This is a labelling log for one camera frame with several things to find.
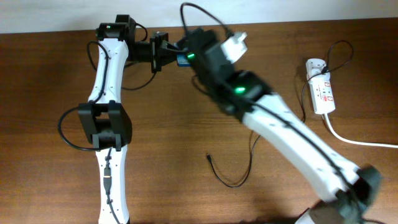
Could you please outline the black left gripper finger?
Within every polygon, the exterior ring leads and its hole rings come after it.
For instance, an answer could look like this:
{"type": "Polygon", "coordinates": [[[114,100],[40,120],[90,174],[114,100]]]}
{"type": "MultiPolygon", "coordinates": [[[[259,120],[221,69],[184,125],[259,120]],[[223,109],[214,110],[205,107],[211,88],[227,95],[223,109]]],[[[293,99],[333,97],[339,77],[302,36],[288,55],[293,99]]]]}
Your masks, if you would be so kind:
{"type": "Polygon", "coordinates": [[[177,56],[173,55],[173,56],[166,56],[166,57],[160,57],[159,58],[159,68],[158,70],[161,70],[163,66],[166,66],[174,61],[177,60],[177,56]]]}
{"type": "Polygon", "coordinates": [[[180,48],[178,48],[174,44],[171,44],[167,40],[162,40],[160,45],[159,45],[159,47],[158,47],[158,49],[166,51],[166,52],[176,52],[176,53],[181,53],[182,52],[182,50],[180,48]]]}

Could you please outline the blue Galaxy smartphone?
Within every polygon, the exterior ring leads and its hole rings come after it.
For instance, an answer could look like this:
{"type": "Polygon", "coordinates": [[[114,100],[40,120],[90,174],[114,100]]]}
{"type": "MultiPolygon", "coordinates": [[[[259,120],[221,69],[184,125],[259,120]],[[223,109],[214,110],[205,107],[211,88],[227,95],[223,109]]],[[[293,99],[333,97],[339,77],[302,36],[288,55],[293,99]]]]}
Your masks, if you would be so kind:
{"type": "Polygon", "coordinates": [[[178,54],[176,59],[179,67],[190,67],[190,62],[184,54],[178,54]]]}

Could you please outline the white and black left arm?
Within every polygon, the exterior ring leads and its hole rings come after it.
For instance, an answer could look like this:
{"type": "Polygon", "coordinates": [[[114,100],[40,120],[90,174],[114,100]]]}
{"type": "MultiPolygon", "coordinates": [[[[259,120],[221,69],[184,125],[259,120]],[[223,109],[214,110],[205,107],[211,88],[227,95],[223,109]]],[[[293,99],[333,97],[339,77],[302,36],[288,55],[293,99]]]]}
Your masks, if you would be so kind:
{"type": "Polygon", "coordinates": [[[128,62],[150,64],[153,74],[177,60],[180,50],[166,32],[136,40],[138,23],[118,14],[113,23],[96,29],[99,59],[96,80],[87,103],[78,115],[99,165],[101,207],[99,223],[129,223],[126,201],[125,161],[132,140],[132,122],[121,104],[124,69],[128,62]]]}

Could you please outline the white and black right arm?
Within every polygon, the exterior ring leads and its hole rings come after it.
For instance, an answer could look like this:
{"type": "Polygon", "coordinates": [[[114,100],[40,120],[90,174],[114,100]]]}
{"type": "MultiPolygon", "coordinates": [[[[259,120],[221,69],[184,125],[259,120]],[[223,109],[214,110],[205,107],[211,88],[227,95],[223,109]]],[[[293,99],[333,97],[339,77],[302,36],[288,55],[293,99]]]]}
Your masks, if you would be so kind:
{"type": "Polygon", "coordinates": [[[185,30],[183,48],[209,97],[227,115],[269,141],[307,179],[319,201],[296,223],[365,223],[381,175],[358,167],[309,129],[256,74],[236,70],[213,30],[185,30]]]}

